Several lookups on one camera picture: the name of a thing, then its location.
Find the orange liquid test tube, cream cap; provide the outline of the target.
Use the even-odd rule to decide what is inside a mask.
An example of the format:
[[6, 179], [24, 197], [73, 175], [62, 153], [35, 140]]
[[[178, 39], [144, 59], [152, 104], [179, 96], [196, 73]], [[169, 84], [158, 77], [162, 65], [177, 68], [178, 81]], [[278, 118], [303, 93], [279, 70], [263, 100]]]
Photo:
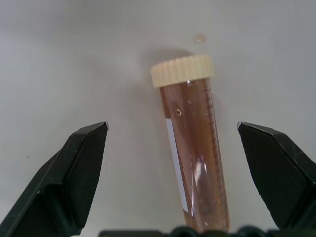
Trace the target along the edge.
[[227, 231], [229, 209], [222, 169], [208, 55], [190, 55], [152, 66], [161, 95], [186, 224], [199, 232]]

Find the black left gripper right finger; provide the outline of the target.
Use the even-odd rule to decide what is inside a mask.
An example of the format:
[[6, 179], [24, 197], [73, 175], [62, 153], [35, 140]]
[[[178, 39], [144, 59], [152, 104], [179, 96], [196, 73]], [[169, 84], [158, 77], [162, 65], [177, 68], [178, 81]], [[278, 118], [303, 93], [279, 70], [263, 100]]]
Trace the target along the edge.
[[286, 134], [240, 122], [237, 126], [252, 180], [277, 226], [243, 227], [239, 237], [316, 237], [316, 163]]

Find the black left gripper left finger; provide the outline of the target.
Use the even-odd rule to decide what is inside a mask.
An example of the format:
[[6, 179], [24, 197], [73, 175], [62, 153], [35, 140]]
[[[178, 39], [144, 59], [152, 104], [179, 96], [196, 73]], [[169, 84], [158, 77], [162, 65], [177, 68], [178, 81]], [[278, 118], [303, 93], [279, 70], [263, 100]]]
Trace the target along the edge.
[[0, 223], [0, 237], [79, 236], [98, 185], [107, 132], [107, 122], [74, 132], [31, 179]]

